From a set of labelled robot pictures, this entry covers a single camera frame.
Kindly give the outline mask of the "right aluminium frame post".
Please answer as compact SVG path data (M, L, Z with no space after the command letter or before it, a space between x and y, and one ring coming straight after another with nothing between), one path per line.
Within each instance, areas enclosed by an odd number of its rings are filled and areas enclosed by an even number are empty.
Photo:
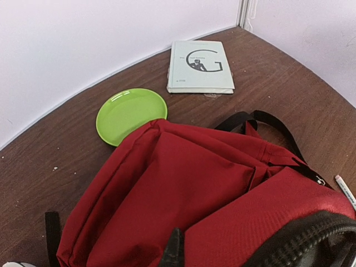
M258 0L239 0L239 7L236 19L236 25L249 32L253 31L251 24L256 17Z

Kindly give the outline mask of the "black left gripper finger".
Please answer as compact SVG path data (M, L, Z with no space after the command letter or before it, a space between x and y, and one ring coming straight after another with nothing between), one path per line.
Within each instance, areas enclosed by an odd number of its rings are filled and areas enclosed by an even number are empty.
M184 265L184 233L179 228L174 228L160 260L160 267Z

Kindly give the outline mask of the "green plate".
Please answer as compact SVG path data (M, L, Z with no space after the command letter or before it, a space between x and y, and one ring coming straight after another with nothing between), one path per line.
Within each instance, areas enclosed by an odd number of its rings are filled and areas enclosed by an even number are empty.
M105 143L117 147L131 132L167 115L167 104L158 93L131 88L113 95L100 107L95 126Z

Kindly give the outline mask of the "pink white pen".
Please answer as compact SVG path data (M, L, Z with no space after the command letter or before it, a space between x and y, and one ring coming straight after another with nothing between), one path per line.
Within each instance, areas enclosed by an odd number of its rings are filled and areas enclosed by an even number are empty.
M356 211L356 199L353 193L351 192L350 188L348 187L348 185L345 183L345 181L340 175L336 175L334 179L338 184L338 186L340 187L340 189L342 190L342 192L344 193L344 195L351 203L353 209Z

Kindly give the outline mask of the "grey book with G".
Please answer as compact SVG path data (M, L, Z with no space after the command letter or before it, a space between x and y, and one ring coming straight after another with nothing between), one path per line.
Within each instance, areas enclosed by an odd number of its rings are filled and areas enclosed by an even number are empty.
M169 93L233 94L235 85L222 42L172 43Z

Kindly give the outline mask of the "red backpack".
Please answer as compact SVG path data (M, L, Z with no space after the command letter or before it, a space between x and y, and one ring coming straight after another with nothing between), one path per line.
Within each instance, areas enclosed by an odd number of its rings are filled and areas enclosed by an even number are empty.
M355 210L285 125L239 112L215 129L148 122L129 134L64 226L45 214L50 266L354 266Z

